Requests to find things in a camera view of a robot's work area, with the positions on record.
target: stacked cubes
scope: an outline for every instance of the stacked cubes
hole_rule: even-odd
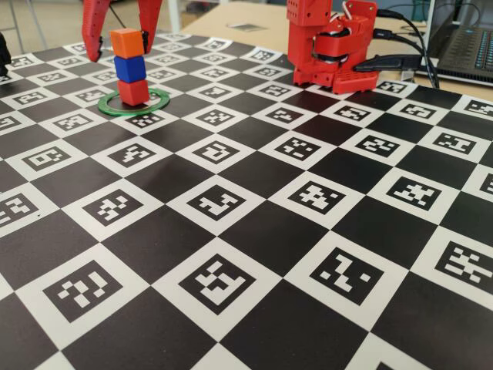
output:
[[[109,33],[119,78],[120,99],[131,106],[149,100],[142,35],[136,29],[117,29]]]

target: laptop keyboard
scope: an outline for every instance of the laptop keyboard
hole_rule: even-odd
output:
[[[491,31],[482,32],[475,67],[493,71],[493,34]]]

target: black cable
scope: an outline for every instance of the black cable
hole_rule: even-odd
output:
[[[118,20],[119,24],[124,28],[126,29],[126,26],[123,24],[122,20],[120,19],[120,17],[116,14],[115,12],[115,9],[113,9],[113,7],[111,6],[111,4],[109,4],[109,10],[111,10],[111,12],[113,13],[113,15],[115,16],[115,18]]]

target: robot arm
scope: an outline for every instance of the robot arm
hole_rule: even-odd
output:
[[[93,62],[101,56],[101,30],[111,0],[84,0],[82,38],[87,55]],[[144,50],[150,52],[156,34],[159,10],[163,0],[139,0],[139,19],[143,31]]]

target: blue cube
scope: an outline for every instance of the blue cube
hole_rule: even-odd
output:
[[[146,79],[146,64],[142,56],[124,59],[115,57],[116,75],[124,82],[132,83]]]

